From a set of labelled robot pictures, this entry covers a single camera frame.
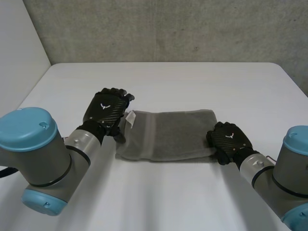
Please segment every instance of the gray towel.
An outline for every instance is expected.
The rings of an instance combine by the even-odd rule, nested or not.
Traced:
[[[116,158],[132,161],[216,162],[206,133],[217,123],[212,110],[149,113],[134,111],[131,124],[126,116],[120,129],[126,143],[116,145]]]

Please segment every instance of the label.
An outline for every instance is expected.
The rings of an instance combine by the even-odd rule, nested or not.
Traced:
[[[135,122],[135,119],[136,119],[136,114],[133,111],[130,111],[130,113],[127,115],[127,117],[125,119],[126,119],[127,122],[130,123],[130,125],[131,125],[130,128],[133,128],[134,122]]]

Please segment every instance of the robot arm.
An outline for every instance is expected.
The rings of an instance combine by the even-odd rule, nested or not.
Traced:
[[[0,165],[18,169],[29,182],[23,203],[43,214],[60,214],[101,151],[104,136],[125,141],[118,124],[133,99],[122,89],[96,93],[83,124],[65,142],[44,109],[18,109],[2,117]]]
[[[207,134],[221,165],[235,162],[275,214],[292,231],[308,230],[308,126],[290,128],[276,165],[253,150],[234,124],[218,123]]]

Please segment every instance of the light blue joint cap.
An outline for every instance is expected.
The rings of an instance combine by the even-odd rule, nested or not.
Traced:
[[[292,152],[308,155],[308,126],[295,126],[288,130],[283,144]]]
[[[286,212],[281,218],[281,221],[292,231],[307,231],[308,203],[295,207]]]
[[[27,107],[0,118],[0,148],[12,152],[29,152],[53,140],[58,128],[48,111]]]
[[[67,205],[67,202],[59,198],[30,189],[25,189],[21,200],[27,207],[49,216],[59,215]]]

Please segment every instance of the gray wall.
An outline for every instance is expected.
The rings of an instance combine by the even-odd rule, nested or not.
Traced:
[[[308,0],[24,0],[52,64],[273,62],[308,94]]]

